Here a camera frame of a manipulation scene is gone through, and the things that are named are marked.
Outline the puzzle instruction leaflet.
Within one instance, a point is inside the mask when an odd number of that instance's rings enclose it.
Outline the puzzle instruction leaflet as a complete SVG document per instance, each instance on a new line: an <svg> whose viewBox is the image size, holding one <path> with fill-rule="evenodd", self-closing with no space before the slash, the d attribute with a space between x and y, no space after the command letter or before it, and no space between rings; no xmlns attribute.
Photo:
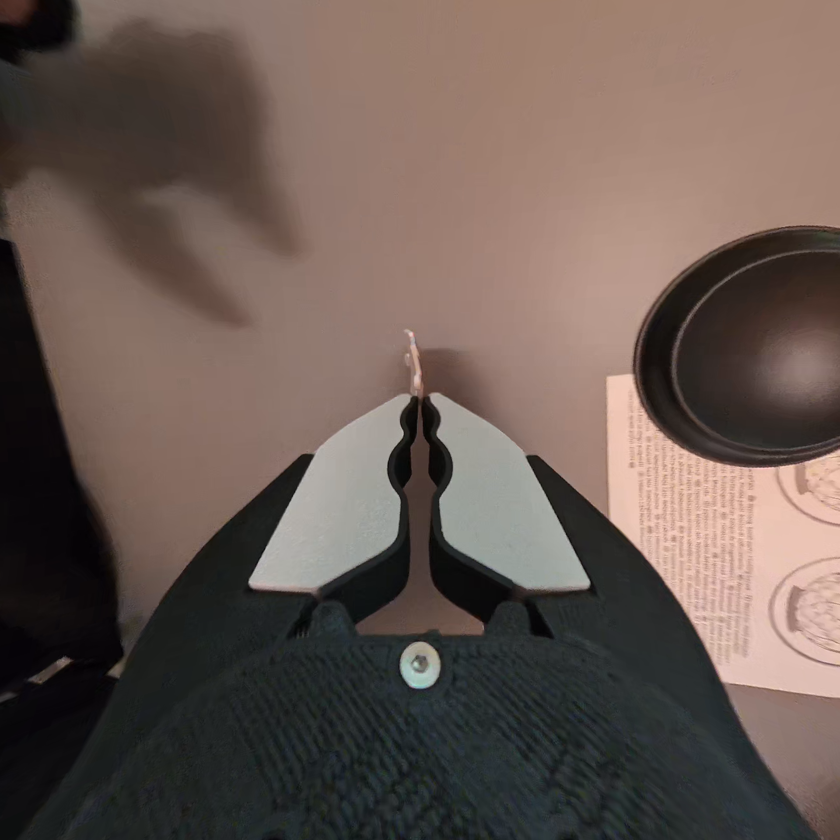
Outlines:
<svg viewBox="0 0 840 840"><path fill-rule="evenodd" d="M727 684L839 697L839 455L739 468L651 423L605 381L608 510L688 615Z"/></svg>

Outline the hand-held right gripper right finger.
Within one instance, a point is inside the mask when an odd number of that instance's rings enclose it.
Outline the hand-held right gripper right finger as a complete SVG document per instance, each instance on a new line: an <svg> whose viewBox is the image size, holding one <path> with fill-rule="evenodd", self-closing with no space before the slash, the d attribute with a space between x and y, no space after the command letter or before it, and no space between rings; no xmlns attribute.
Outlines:
<svg viewBox="0 0 840 840"><path fill-rule="evenodd" d="M427 395L422 415L435 484L429 569L441 595L488 621L503 602L589 591L524 451L443 394Z"/></svg>

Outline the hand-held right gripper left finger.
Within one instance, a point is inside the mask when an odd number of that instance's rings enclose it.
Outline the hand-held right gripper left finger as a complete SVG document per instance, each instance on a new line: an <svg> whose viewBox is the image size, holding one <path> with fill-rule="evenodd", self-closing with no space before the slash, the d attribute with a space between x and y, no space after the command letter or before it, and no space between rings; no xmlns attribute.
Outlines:
<svg viewBox="0 0 840 840"><path fill-rule="evenodd" d="M340 603L363 621L393 602L410 571L404 488L419 401L399 395L314 453L250 578L255 592Z"/></svg>

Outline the person's black-clothed body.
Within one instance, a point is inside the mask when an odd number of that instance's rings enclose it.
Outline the person's black-clothed body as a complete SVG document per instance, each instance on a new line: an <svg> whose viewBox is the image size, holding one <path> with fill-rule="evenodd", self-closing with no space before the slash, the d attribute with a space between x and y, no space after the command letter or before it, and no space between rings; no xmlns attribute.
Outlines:
<svg viewBox="0 0 840 840"><path fill-rule="evenodd" d="M2 693L121 657L110 540L73 465L13 245L1 243Z"/></svg>

